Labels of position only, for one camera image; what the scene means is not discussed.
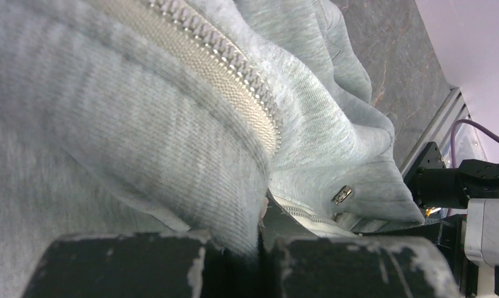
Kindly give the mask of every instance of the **gray jacket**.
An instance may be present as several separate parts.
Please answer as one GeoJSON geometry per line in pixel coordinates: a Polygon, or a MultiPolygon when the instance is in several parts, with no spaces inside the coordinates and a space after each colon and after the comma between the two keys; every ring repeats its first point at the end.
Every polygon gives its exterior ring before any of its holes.
{"type": "Polygon", "coordinates": [[[423,222],[329,0],[0,0],[0,297],[64,233],[423,222]],[[336,205],[343,186],[353,193],[336,205]]]}

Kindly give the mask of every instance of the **zipper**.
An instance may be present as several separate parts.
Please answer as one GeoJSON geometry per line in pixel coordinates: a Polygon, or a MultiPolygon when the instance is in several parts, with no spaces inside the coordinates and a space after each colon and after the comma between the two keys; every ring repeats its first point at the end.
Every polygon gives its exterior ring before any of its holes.
{"type": "Polygon", "coordinates": [[[266,152],[280,148],[283,121],[270,85],[250,59],[184,0],[86,0],[191,68],[249,123],[266,152]]]}
{"type": "Polygon", "coordinates": [[[356,234],[340,228],[337,223],[303,206],[273,195],[277,204],[310,232],[320,237],[358,237],[356,234]]]}

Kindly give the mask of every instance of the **cable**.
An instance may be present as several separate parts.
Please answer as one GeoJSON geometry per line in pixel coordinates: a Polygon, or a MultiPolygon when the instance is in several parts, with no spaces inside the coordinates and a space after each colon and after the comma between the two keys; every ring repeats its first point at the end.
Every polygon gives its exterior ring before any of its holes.
{"type": "Polygon", "coordinates": [[[473,127],[475,127],[476,129],[480,130],[481,132],[483,132],[484,134],[486,134],[488,137],[492,138],[495,142],[499,143],[499,136],[495,135],[493,132],[491,132],[489,129],[486,129],[484,126],[482,126],[481,124],[478,124],[472,120],[469,120],[469,119],[460,119],[456,122],[454,122],[454,124],[452,125],[452,128],[451,128],[451,160],[452,160],[452,167],[455,168],[457,166],[457,163],[456,163],[456,151],[455,151],[455,140],[456,140],[456,128],[462,124],[462,123],[465,123],[465,124],[469,124],[473,127]]]}

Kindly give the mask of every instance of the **gray stone floor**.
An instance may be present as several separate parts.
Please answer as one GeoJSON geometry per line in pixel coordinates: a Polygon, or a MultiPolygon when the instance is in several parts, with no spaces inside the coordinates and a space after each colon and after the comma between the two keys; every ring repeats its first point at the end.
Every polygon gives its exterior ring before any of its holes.
{"type": "Polygon", "coordinates": [[[414,0],[332,0],[372,79],[372,103],[394,123],[401,166],[450,92],[414,0]]]}

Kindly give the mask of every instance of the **garment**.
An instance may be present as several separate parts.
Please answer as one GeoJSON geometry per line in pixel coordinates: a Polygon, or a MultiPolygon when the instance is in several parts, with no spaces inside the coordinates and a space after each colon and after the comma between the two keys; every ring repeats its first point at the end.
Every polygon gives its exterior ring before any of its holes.
{"type": "Polygon", "coordinates": [[[327,1],[0,1],[0,297],[63,233],[205,228],[251,260],[268,188],[314,232],[421,224],[370,96],[327,1]]]}

